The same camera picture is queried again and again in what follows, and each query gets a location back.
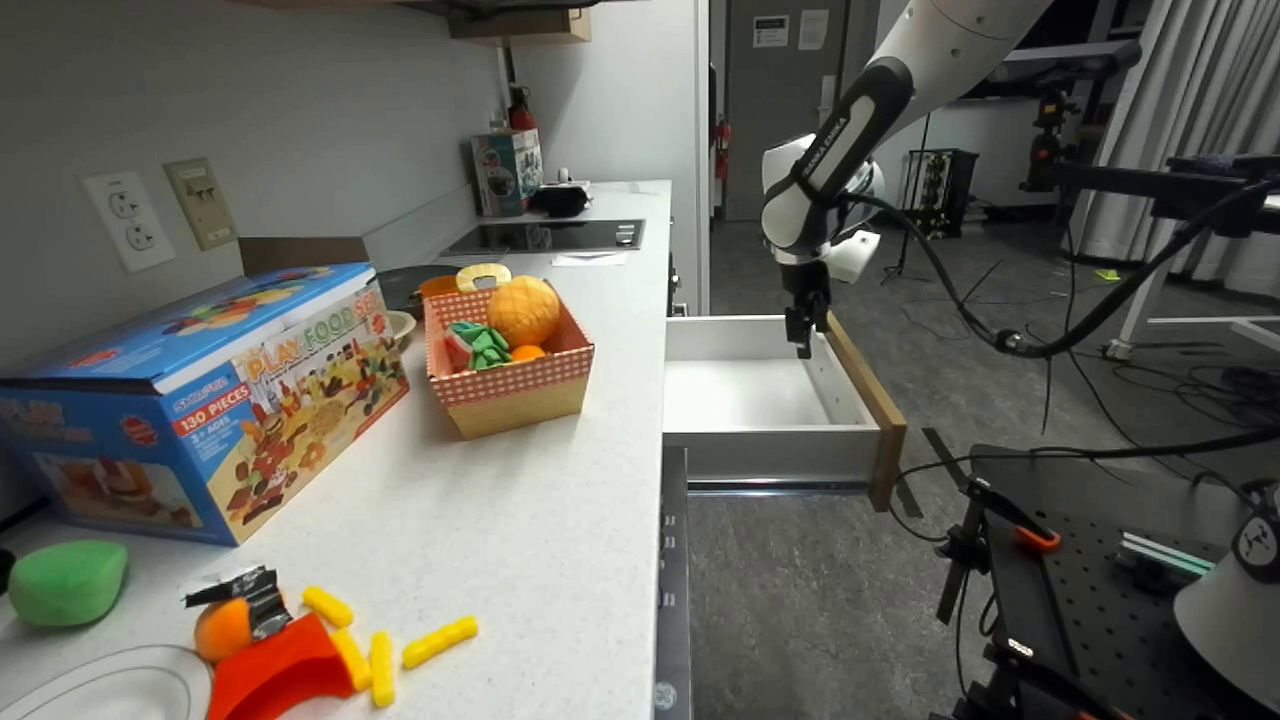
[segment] white wall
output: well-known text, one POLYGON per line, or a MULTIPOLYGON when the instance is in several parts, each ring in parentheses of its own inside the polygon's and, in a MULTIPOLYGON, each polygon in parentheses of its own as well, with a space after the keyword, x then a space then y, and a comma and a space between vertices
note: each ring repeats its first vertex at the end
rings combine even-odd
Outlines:
POLYGON ((586 44, 514 44, 514 71, 549 168, 672 179, 674 303, 706 311, 706 0, 597 3, 586 44))
MULTIPOLYGON (((877 36, 895 22, 902 11, 902 0, 879 0, 879 26, 877 36)), ((1026 153, 1035 138, 1035 101, 956 101, 940 110, 933 110, 927 147, 963 147, 981 153, 970 172, 970 197, 981 204, 1052 204, 1052 191, 1023 191, 1021 179, 1026 176, 1026 153)), ((877 147, 877 161, 885 168, 885 197, 899 204, 902 186, 902 156, 918 142, 922 119, 899 126, 891 138, 877 147)))
POLYGON ((160 163, 208 156, 240 234, 368 234, 429 260, 470 224, 458 138, 494 63, 413 9, 0 3, 0 364, 240 270, 199 250, 160 163), (134 168, 175 260, 122 270, 83 176, 134 168))

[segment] packaging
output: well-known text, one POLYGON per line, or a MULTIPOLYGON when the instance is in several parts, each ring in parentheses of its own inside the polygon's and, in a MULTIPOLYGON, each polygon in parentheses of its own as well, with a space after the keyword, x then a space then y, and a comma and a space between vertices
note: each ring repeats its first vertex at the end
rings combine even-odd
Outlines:
POLYGON ((405 390, 371 268, 285 268, 3 377, 0 435, 68 521, 240 543, 405 390))
POLYGON ((448 411, 458 435, 489 435, 549 414, 574 414, 586 395, 597 342, 585 334, 574 316, 558 311, 558 328, 542 342, 549 356, 533 364, 450 372, 443 334, 457 319, 489 319, 491 292, 443 292, 422 300, 422 353, 430 395, 448 411))
POLYGON ((534 126, 470 137, 470 176, 479 217, 523 217, 527 197, 542 186, 534 126))

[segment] white countertop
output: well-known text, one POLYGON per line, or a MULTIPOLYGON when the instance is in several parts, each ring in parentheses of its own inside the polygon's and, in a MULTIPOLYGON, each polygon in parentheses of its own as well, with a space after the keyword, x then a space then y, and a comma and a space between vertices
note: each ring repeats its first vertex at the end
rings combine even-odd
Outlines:
POLYGON ((26 687, 134 645, 192 645, 183 590, 272 565, 288 601, 323 584, 368 645, 479 617, 479 640, 401 672, 401 701, 311 701, 291 716, 651 716, 657 537, 664 445, 669 182, 592 182, 592 217, 645 217, 641 250, 523 255, 585 332, 597 369, 579 414, 457 439, 418 353, 405 395, 242 548, 208 548, 26 521, 10 553, 53 539, 130 548, 121 606, 83 630, 26 630, 0 601, 0 708, 26 687))

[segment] green object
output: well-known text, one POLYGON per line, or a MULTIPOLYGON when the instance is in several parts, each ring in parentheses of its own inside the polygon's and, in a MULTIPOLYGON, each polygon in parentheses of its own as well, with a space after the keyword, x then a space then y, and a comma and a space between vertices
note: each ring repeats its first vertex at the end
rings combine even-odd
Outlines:
POLYGON ((470 349, 470 369, 505 369, 511 356, 505 332, 489 323, 457 319, 450 334, 458 334, 470 349))
POLYGON ((17 617, 33 626, 96 625, 115 606, 122 566, 122 543, 48 543, 10 565, 7 601, 17 617))

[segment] open drawer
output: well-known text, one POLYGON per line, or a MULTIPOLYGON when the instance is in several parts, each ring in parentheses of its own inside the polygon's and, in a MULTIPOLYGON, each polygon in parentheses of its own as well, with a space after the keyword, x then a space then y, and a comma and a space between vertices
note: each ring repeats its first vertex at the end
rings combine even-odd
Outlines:
POLYGON ((796 361, 779 316, 669 316, 664 439, 690 487, 864 484, 888 507, 906 423, 826 323, 796 361))

